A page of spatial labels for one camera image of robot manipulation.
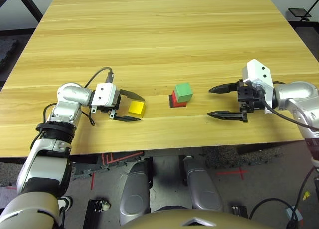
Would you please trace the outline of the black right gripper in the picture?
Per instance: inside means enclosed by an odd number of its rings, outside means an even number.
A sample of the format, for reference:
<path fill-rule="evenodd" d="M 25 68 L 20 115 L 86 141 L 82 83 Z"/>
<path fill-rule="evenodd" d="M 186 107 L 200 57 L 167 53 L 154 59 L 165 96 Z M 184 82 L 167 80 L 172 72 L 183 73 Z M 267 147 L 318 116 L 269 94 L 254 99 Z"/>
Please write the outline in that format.
<path fill-rule="evenodd" d="M 244 85 L 242 79 L 235 83 L 226 83 L 212 87 L 208 92 L 224 94 L 232 91 L 237 91 L 240 112 L 213 111 L 207 115 L 220 120 L 233 120 L 247 123 L 247 113 L 265 109 L 263 102 L 260 100 L 259 93 L 252 86 Z"/>

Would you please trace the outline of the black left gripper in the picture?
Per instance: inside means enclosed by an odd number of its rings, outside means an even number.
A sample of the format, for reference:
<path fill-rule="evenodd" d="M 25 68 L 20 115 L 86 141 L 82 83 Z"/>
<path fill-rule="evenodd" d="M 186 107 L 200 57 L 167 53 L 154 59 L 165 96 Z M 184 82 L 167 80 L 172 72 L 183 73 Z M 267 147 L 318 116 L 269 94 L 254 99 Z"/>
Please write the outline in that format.
<path fill-rule="evenodd" d="M 136 101 L 144 101 L 145 99 L 141 97 L 140 95 L 120 89 L 119 90 L 114 90 L 114 92 L 109 92 L 107 97 L 100 103 L 98 103 L 97 110 L 103 112 L 103 113 L 109 113 L 110 119 L 115 119 L 117 121 L 122 121 L 122 122 L 133 122 L 133 121 L 140 121 L 140 118 L 135 118 L 131 116 L 116 116 L 116 110 L 119 109 L 120 105 L 120 100 L 121 100 L 121 95 L 126 96 L 129 99 L 136 100 Z"/>

